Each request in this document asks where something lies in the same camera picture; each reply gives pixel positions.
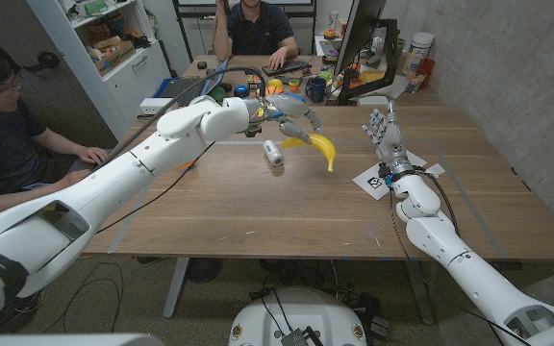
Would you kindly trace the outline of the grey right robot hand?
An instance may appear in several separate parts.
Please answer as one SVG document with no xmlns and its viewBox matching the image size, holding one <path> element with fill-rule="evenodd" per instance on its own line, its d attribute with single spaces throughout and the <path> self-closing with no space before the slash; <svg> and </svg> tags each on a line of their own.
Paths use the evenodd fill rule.
<svg viewBox="0 0 554 346">
<path fill-rule="evenodd" d="M 375 154 L 380 160 L 379 177 L 389 177 L 393 181 L 415 172 L 407 157 L 400 129 L 395 124 L 395 118 L 396 108 L 394 101 L 391 100 L 388 104 L 388 115 L 374 109 L 370 115 L 370 127 L 362 126 L 365 134 L 374 144 Z"/>
</svg>

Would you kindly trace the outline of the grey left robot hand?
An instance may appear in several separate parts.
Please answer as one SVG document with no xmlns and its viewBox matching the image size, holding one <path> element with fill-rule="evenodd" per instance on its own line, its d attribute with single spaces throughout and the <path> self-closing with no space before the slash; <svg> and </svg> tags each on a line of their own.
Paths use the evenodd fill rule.
<svg viewBox="0 0 554 346">
<path fill-rule="evenodd" d="M 244 131 L 247 137 L 253 137 L 262 131 L 264 121 L 275 120 L 279 123 L 279 130 L 288 137 L 300 139 L 306 144 L 312 145 L 310 136 L 303 132 L 292 118 L 306 117 L 310 120 L 314 132 L 319 133 L 321 123 L 315 112 L 304 102 L 285 94 L 268 94 L 258 99 L 247 99 L 245 105 L 249 112 L 249 126 Z"/>
</svg>

